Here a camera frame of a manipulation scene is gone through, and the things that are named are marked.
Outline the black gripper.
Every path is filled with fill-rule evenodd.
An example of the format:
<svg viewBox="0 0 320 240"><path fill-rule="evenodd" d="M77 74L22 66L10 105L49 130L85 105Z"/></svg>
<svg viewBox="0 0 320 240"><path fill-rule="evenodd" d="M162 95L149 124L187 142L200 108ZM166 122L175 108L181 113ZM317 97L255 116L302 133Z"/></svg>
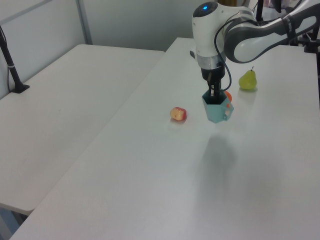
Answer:
<svg viewBox="0 0 320 240"><path fill-rule="evenodd" d="M221 103L221 79L225 76L225 67L219 66L215 69L201 68L202 78L208 85L208 96L214 98L215 103Z"/></svg>

